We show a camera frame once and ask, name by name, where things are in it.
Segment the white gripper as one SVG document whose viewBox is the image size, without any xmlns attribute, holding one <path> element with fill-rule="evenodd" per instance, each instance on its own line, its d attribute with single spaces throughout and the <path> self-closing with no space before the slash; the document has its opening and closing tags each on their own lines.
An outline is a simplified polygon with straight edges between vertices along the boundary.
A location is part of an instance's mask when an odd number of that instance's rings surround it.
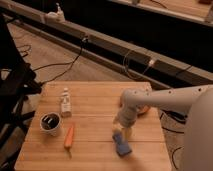
<svg viewBox="0 0 213 171">
<path fill-rule="evenodd" d="M 137 120 L 137 112 L 133 108 L 122 107 L 118 114 L 117 120 L 120 123 L 113 123 L 112 124 L 112 132 L 113 133 L 121 133 L 122 127 L 124 128 L 124 139 L 129 140 L 132 135 L 132 126 Z"/>
</svg>

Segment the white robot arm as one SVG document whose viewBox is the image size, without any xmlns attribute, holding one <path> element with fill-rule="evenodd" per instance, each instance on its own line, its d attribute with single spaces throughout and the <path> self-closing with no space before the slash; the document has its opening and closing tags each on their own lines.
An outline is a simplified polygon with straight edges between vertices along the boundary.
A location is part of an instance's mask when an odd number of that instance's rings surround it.
<svg viewBox="0 0 213 171">
<path fill-rule="evenodd" d="M 213 171 L 213 84 L 158 91 L 125 89 L 116 121 L 132 127 L 144 106 L 187 117 L 179 171 Z"/>
</svg>

